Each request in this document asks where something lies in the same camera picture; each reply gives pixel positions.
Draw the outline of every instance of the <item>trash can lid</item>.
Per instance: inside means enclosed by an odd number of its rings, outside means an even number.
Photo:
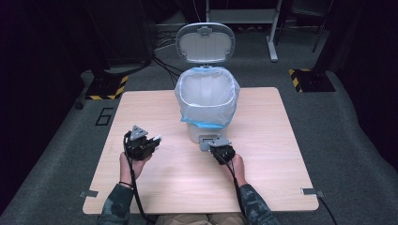
[[[182,27],[176,34],[176,50],[189,63],[224,62],[232,57],[234,49],[234,32],[221,23],[192,23]]]

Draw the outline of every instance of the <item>sleeve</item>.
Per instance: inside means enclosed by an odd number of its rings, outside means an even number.
[[[249,184],[240,188],[240,196],[249,225],[280,225],[264,199]]]
[[[116,184],[102,207],[98,225],[129,224],[130,205],[133,191],[130,188]]]

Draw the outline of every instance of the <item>yellow and black tape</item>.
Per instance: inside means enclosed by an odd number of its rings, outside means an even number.
[[[300,71],[311,71],[310,69],[307,69],[307,68],[303,68],[303,69],[289,69],[289,74],[290,74],[290,78],[292,78],[292,82],[293,82],[293,85],[295,86],[295,88],[296,88],[296,91],[297,92],[302,92],[302,89],[301,89],[301,86],[299,85],[299,79],[298,79],[298,77],[296,76],[296,71],[298,71],[298,70],[300,70]]]
[[[85,99],[92,99],[92,100],[117,99],[122,95],[128,78],[129,78],[128,76],[125,76],[124,78],[121,79],[120,85],[117,88],[117,90],[115,90],[114,95],[108,95],[108,96],[90,95],[90,96],[85,96]]]

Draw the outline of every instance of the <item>white bin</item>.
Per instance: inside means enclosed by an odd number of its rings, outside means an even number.
[[[218,63],[229,59],[235,48],[234,33],[214,22],[193,23],[176,35],[176,48],[191,63]],[[237,108],[240,87],[224,67],[193,67],[183,72],[175,94],[181,121],[187,123],[190,139],[199,143],[201,135],[226,137],[226,129]]]

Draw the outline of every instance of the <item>person's hand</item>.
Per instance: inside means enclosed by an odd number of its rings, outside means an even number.
[[[141,172],[143,171],[143,168],[145,166],[145,164],[152,158],[152,155],[150,155],[149,157],[146,157],[144,160],[132,160],[131,161],[131,166],[132,169],[134,170],[134,174],[135,174],[135,179],[138,179],[138,177],[140,176]],[[127,157],[125,155],[124,152],[122,152],[120,154],[120,181],[126,184],[131,185],[131,175],[130,175],[130,166],[129,163],[127,162]]]
[[[245,179],[245,164],[243,163],[243,158],[239,154],[235,156],[228,162],[229,167],[235,171],[235,178],[237,179],[237,185],[240,187],[246,185]],[[226,165],[221,165],[223,173],[228,177],[228,179],[234,182],[231,172]]]

